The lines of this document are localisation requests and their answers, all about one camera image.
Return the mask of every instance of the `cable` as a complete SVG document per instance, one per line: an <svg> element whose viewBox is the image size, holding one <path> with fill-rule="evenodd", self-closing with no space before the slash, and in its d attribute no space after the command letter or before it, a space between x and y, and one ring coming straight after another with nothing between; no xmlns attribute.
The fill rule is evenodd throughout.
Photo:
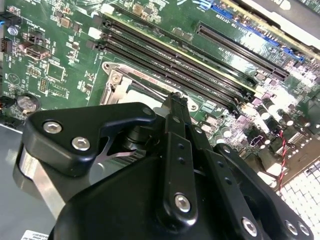
<svg viewBox="0 0 320 240"><path fill-rule="evenodd" d="M278 178L278 183L279 183L279 196L280 196L280 198L282 198L281 191L282 191L282 188L283 188L283 179L284 179L284 176L285 176L284 168L285 168L285 165L286 165L286 162L287 162L287 160L286 160L287 140L284 137L284 131L281 130L280 133L279 133L279 136L282 139L282 162L281 162L281 172L280 172L280 175L279 175L279 178Z"/></svg>

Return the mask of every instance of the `green circuit board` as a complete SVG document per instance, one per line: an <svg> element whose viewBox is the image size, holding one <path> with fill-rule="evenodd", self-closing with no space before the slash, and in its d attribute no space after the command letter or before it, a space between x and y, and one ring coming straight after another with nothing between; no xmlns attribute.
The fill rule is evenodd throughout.
<svg viewBox="0 0 320 240"><path fill-rule="evenodd" d="M150 70L122 56L88 48L88 40L94 40L89 34L90 29L104 31L103 26L95 24L93 17L105 16L106 6L110 2L108 0L6 0L5 9L20 16L22 24L16 26L18 30L16 36L7 31L5 33L5 37L12 40L13 46L12 52L4 55L3 95L16 98L24 93L32 94L39 100L41 110L96 106L100 104L108 80L108 75L102 69L104 62L125 64L141 73L155 76ZM111 4L115 9L109 12L109 15L107 13L108 17L126 24L134 31L140 31L155 41L164 43L173 51L225 76L231 82L250 91L252 95L259 95L257 98L265 94L283 95L278 102L284 101L281 103L283 108L293 118L305 112L306 103L320 88L316 81L320 76L320 64L314 56L299 49L295 50L294 54L289 54L285 50L295 46L281 36L269 32L260 23L246 18L223 1L215 0L214 4L219 11L232 13L234 18L226 17L224 12L204 10L189 0L180 4L165 0L119 0L112 1ZM132 14L142 22L136 21ZM287 71L289 76L285 80L273 79L243 57L205 39L197 34L200 23L279 66ZM150 26L156 26L206 52L214 60L231 66L241 74L237 77L236 74L232 75L210 62L204 62L202 56L181 46L179 41L172 41L172 38ZM248 26L251 29L260 28L264 36L278 42L279 45L275 46L252 30L248 30ZM20 50L21 44L28 42L28 37L35 31L42 34L41 42L38 44L49 52L48 56L41 60L34 59ZM246 76L251 77L255 84L248 81ZM162 83L168 82L161 77L159 80ZM133 86L130 89L143 92ZM196 94L192 89L181 89L197 105L197 110L191 112L196 123L200 125L208 114L217 117L220 126L232 127L234 137L226 141L237 149L244 147L243 132L253 122L250 116L244 113L245 120L239 122L219 103ZM17 119L23 120L27 117L17 106L4 112ZM217 127L208 134L212 143L215 143L213 136L220 134L219 132L220 128Z"/></svg>

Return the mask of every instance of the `screw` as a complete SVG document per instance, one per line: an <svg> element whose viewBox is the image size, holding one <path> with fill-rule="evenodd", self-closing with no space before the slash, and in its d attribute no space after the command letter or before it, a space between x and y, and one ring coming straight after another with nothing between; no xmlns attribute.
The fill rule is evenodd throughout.
<svg viewBox="0 0 320 240"><path fill-rule="evenodd" d="M72 140L72 146L79 151L87 151L90 148L88 139L78 136Z"/></svg>
<svg viewBox="0 0 320 240"><path fill-rule="evenodd" d="M173 117L173 120L176 121L177 123L180 123L179 118L177 118L176 116Z"/></svg>
<svg viewBox="0 0 320 240"><path fill-rule="evenodd" d="M115 74L115 75L112 76L111 79L112 79L112 81L114 81L117 84L120 81L120 76Z"/></svg>
<svg viewBox="0 0 320 240"><path fill-rule="evenodd" d="M43 124L43 129L49 134L58 134L62 131L62 126L55 121L47 121Z"/></svg>
<svg viewBox="0 0 320 240"><path fill-rule="evenodd" d="M181 212L187 213L191 209L189 200L181 194L174 197L174 203Z"/></svg>
<svg viewBox="0 0 320 240"><path fill-rule="evenodd" d="M223 150L228 154L230 153L230 149L227 146L223 146Z"/></svg>
<svg viewBox="0 0 320 240"><path fill-rule="evenodd" d="M301 222L298 221L298 225L300 230L307 236L310 235L309 230L305 227L305 225L303 225Z"/></svg>
<svg viewBox="0 0 320 240"><path fill-rule="evenodd" d="M196 132L197 132L198 134L202 134L202 130L201 130L200 127L197 127L197 126L196 126L194 129L196 130Z"/></svg>
<svg viewBox="0 0 320 240"><path fill-rule="evenodd" d="M8 27L7 31L11 36L17 36L19 33L18 29L15 26Z"/></svg>
<svg viewBox="0 0 320 240"><path fill-rule="evenodd" d="M290 231L293 235L295 235L295 236L298 235L297 229L296 229L295 226L293 226L293 225L291 224L291 222L289 222L288 220L285 220L285 226L286 226L287 229L289 229L289 231Z"/></svg>
<svg viewBox="0 0 320 240"><path fill-rule="evenodd" d="M145 114L152 115L152 112L151 112L148 108L146 108L146 107L143 109L143 112L144 112Z"/></svg>
<svg viewBox="0 0 320 240"><path fill-rule="evenodd" d="M256 237L258 235L256 226L248 218L242 218L242 225L252 237Z"/></svg>

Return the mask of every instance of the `white label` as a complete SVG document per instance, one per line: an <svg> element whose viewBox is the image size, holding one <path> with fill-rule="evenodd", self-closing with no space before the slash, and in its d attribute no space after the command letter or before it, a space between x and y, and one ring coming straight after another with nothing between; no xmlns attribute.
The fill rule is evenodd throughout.
<svg viewBox="0 0 320 240"><path fill-rule="evenodd" d="M49 235L36 231L27 230L23 234L21 240L47 240Z"/></svg>

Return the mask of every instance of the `pcie slot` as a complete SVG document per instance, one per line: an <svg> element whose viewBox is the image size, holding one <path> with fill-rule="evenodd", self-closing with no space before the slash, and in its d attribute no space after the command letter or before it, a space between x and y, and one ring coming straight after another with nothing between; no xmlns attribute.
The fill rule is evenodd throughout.
<svg viewBox="0 0 320 240"><path fill-rule="evenodd" d="M125 47L128 47L131 50L137 51L138 53L144 54L148 58L151 58L153 60L157 60L162 65L166 66L167 68L173 69L177 71L179 74L184 76L185 78L193 79L197 81L198 83L201 83L208 89L212 89L213 91L217 91L224 95L226 98L228 98L230 101L234 101L234 99L237 99L239 102L243 101L243 97L241 93L238 91L236 92L230 92L225 88L219 87L214 84L209 84L209 82L206 79L203 79L202 77L194 74L193 72L183 68L182 66L179 66L178 64L171 62L170 60L164 58L164 56L160 56L155 54L154 52L151 52L150 49L145 48L141 46L140 44L133 42L129 39L125 39L117 34L110 34L108 36L109 40L114 41L115 43L119 45L123 45Z"/></svg>
<svg viewBox="0 0 320 240"><path fill-rule="evenodd" d="M167 79L172 83L176 83L185 89L189 89L191 92L194 92L199 96L202 96L214 103L221 105L222 107L228 109L231 113L235 115L239 114L237 107L233 102L229 102L227 99L221 98L220 95L216 92L208 92L205 89L199 88L200 86L194 83L191 79L186 79L186 78L182 78L181 76L176 76L174 73L170 72L169 69L164 69L159 64L157 65L154 63L150 63L146 59L139 57L137 55L134 55L131 52L119 46L112 45L110 43L107 43L105 45L98 44L95 48L97 48L98 50L107 51L112 54L123 57L149 70L150 72L152 72L153 74L156 74L157 76Z"/></svg>
<svg viewBox="0 0 320 240"><path fill-rule="evenodd" d="M117 33L117 32L122 32L122 33L126 33L128 35L130 35L131 37L138 39L139 41L143 42L146 44L146 46L150 46L153 49L155 49L156 51L159 51L162 55L167 55L168 58L172 58L173 60L176 60L177 62L182 63L184 66L187 66L187 68L191 71L193 71L194 73L197 73L199 77L203 78L204 76L206 76L207 81L214 81L216 80L218 82L218 85L220 85L221 88L223 88L225 85L225 90L229 91L229 92L236 92L238 96L242 97L243 95L250 95L253 93L249 92L246 88L244 89L241 86L236 85L234 82L230 81L229 79L227 79L224 76L218 75L215 72L212 72L208 69L206 69L205 67L203 67L200 64L197 64L195 62L192 62L190 59L178 55L176 52L174 52L171 49L165 48L163 45L152 41L150 38L143 36L141 34L137 34L135 31L133 31L132 29L127 29L126 27L123 26L118 26L118 25L114 25L112 26L112 29ZM113 38L115 39L121 39L121 37L118 34L114 34L113 33Z"/></svg>
<svg viewBox="0 0 320 240"><path fill-rule="evenodd" d="M241 46L239 43L233 41L231 38L224 36L220 32L215 31L213 28L205 25L202 22L200 22L200 24L198 25L196 33L199 36L207 39L208 41L216 44L217 46L229 51L235 56L238 56L246 60L247 62L257 67L259 70L271 74L282 81L284 81L290 75L288 71L273 64L267 59L262 59L255 52L247 49L246 47Z"/></svg>
<svg viewBox="0 0 320 240"><path fill-rule="evenodd" d="M132 12L127 11L126 9L123 9L115 4L111 4L111 5L117 10L117 12L132 18L136 23L142 24L142 25L150 28L151 30L157 31L157 32L163 34L164 36L169 37L170 39L179 43L179 45L183 48L190 49L190 50L194 51L198 57L202 58L203 62L207 62L210 65L213 65L215 68L223 70L224 72L227 72L228 74L230 74L231 76L233 76L235 78L241 78L243 80L246 80L246 81L250 82L251 84L253 84L254 86L257 84L257 82L252 77L244 74L243 72L239 71L238 69L236 69L230 65L227 65L225 62L213 57L212 55L208 54L207 52L203 51L202 49L190 44L189 42L187 42L183 39L178 38L177 36L173 35L172 33L168 32L168 31L166 31L166 30L164 30L164 29L162 29L162 28L160 28L150 22L144 21L143 19L141 19L137 15L134 15Z"/></svg>

